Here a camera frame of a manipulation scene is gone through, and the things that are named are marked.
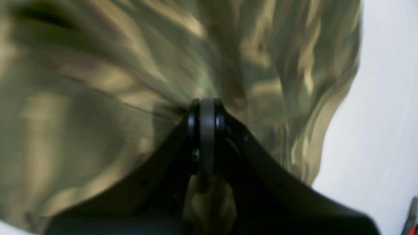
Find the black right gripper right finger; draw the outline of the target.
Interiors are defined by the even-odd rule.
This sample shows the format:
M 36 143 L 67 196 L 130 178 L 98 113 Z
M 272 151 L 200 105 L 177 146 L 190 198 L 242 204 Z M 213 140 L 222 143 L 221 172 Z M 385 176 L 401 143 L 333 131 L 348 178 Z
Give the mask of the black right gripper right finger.
M 313 190 L 274 161 L 218 99 L 207 100 L 207 172 L 236 208 L 233 235 L 378 235 L 367 215 Z

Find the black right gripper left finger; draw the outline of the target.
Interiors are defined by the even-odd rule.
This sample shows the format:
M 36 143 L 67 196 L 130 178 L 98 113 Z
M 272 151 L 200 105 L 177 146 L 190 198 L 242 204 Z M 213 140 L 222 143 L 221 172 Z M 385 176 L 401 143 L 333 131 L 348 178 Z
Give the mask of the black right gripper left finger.
M 46 235 L 192 235 L 183 218 L 187 188 L 200 169 L 202 100 L 139 168 L 54 217 Z

